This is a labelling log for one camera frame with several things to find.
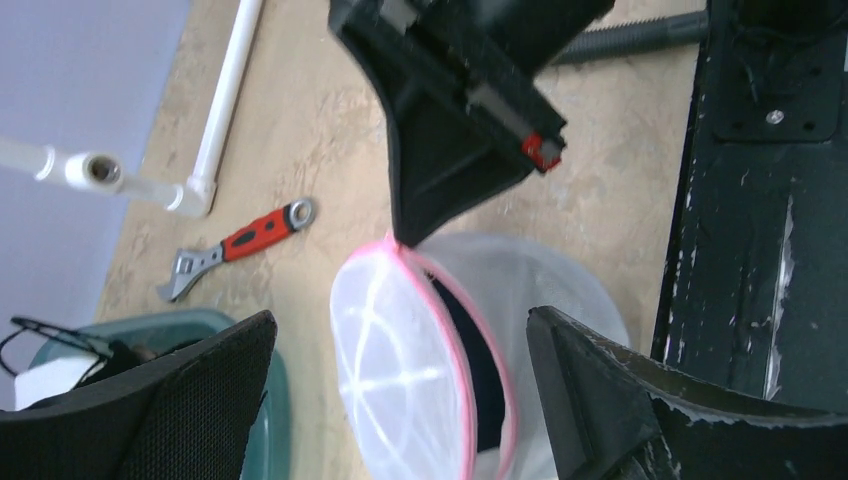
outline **wrench jaw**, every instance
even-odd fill
[[[172,303],[182,300],[203,274],[223,261],[224,249],[220,244],[200,252],[182,248],[177,250],[170,281],[156,287],[159,298]]]

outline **teal plastic bin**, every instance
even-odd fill
[[[155,352],[163,352],[188,340],[210,337],[234,323],[216,310],[196,309],[133,317],[81,330],[121,340],[129,346],[144,344]],[[31,366],[76,352],[61,343],[48,341],[35,355]],[[286,480],[289,477],[291,405],[285,366],[276,350],[271,355],[265,390],[268,394],[250,429],[242,480]]]

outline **red wrench handle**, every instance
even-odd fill
[[[301,199],[257,218],[221,242],[224,261],[232,262],[253,255],[284,240],[309,225],[313,216],[312,203],[308,199]]]

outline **black fabric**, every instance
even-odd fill
[[[501,427],[506,407],[495,359],[474,320],[456,297],[438,280],[431,281],[456,325],[456,331],[468,357],[468,366],[471,368],[471,382],[477,405],[477,452],[497,448],[501,444]]]
[[[239,478],[275,337],[262,312],[51,406],[0,412],[0,478]]]

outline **red plastic clip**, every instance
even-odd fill
[[[533,163],[536,164],[536,167],[539,170],[547,172],[559,165],[562,162],[562,158],[556,156],[551,160],[547,160],[544,156],[542,156],[542,142],[543,140],[541,135],[538,133],[532,133],[524,139],[524,143],[521,144],[521,151],[533,160]]]

